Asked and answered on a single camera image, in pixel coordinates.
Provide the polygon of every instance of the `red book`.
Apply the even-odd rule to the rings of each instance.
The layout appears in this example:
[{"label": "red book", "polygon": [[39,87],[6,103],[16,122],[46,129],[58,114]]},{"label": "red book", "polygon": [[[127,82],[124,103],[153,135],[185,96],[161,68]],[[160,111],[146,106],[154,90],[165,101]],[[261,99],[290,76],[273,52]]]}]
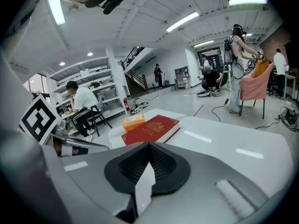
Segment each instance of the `red book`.
[{"label": "red book", "polygon": [[126,145],[137,142],[166,142],[178,129],[179,120],[157,115],[122,135]]}]

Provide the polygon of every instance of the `red fire extinguisher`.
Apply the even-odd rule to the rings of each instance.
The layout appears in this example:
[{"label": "red fire extinguisher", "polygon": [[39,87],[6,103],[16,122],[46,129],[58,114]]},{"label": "red fire extinguisher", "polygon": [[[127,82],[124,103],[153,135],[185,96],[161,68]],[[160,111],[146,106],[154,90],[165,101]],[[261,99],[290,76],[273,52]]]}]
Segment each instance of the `red fire extinguisher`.
[{"label": "red fire extinguisher", "polygon": [[123,99],[123,103],[125,104],[127,111],[130,111],[130,107],[129,107],[127,99]]}]

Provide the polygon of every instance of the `long hair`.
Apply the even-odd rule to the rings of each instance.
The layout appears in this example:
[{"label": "long hair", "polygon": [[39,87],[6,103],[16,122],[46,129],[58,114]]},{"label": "long hair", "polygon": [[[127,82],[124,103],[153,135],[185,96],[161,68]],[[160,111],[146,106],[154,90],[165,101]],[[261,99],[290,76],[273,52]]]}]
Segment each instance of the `long hair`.
[{"label": "long hair", "polygon": [[[238,24],[235,24],[234,27],[241,27],[240,25]],[[244,40],[244,37],[243,37],[243,31],[242,29],[240,28],[234,28],[233,29],[233,33],[232,33],[232,36],[234,35],[237,35],[238,37],[241,38],[241,40],[245,43],[245,40]]]}]

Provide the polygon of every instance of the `table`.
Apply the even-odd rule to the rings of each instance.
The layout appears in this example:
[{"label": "table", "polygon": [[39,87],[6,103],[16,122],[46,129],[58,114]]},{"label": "table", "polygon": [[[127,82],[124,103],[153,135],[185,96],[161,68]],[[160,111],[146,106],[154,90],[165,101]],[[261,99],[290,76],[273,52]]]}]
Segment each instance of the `table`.
[{"label": "table", "polygon": [[[249,178],[268,197],[283,189],[292,178],[292,157],[282,135],[159,109],[146,112],[145,118],[158,114],[180,120],[180,130],[167,144],[223,161]],[[125,145],[121,138],[124,133],[121,126],[109,132],[112,148]]]},{"label": "table", "polygon": [[285,94],[286,94],[286,81],[287,79],[292,79],[293,80],[293,92],[292,92],[292,98],[295,98],[295,91],[296,91],[296,77],[290,76],[290,75],[285,75],[285,93],[284,93],[284,99],[285,99]]}]

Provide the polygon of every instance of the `black pants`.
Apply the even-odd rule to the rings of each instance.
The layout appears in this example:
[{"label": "black pants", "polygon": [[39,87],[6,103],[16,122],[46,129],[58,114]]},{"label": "black pants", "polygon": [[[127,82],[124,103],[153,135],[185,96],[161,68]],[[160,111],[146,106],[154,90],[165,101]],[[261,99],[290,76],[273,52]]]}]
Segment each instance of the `black pants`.
[{"label": "black pants", "polygon": [[206,82],[206,81],[203,81],[202,82],[202,88],[204,88],[206,91],[212,87],[216,87],[217,90],[219,90],[219,86],[220,86],[220,82]]},{"label": "black pants", "polygon": [[162,85],[162,76],[161,75],[159,75],[159,81],[158,81],[158,83],[159,83],[159,87],[162,87],[163,85]]},{"label": "black pants", "polygon": [[84,129],[83,125],[86,127],[86,129],[91,130],[91,126],[87,122],[87,119],[89,119],[92,116],[92,112],[89,109],[83,108],[78,113],[74,114],[71,118],[78,132],[84,137],[87,137],[88,134]]},{"label": "black pants", "polygon": [[282,97],[284,95],[284,88],[285,88],[285,76],[278,75],[277,76],[277,83],[278,83],[278,90],[277,94]]}]

